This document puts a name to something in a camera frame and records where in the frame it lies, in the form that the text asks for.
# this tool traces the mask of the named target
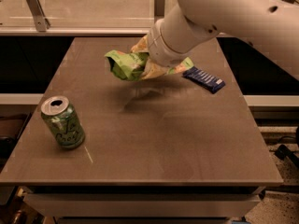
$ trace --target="dark blue snack bar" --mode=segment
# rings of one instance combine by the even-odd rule
[[[213,77],[209,73],[200,70],[193,66],[189,70],[183,73],[183,77],[187,78],[196,84],[206,88],[211,93],[216,93],[220,90],[223,86],[225,86],[225,82],[220,78]]]

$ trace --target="table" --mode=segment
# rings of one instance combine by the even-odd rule
[[[75,38],[41,103],[68,97],[86,140],[60,149],[39,105],[0,183],[27,187],[25,201],[44,216],[242,217],[282,179],[217,40],[191,55],[226,82],[216,94],[181,74],[115,78],[105,53],[138,40]]]

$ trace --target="soda can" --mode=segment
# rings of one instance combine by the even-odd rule
[[[75,108],[64,96],[53,96],[41,106],[41,117],[63,148],[78,147],[85,133],[78,120]]]

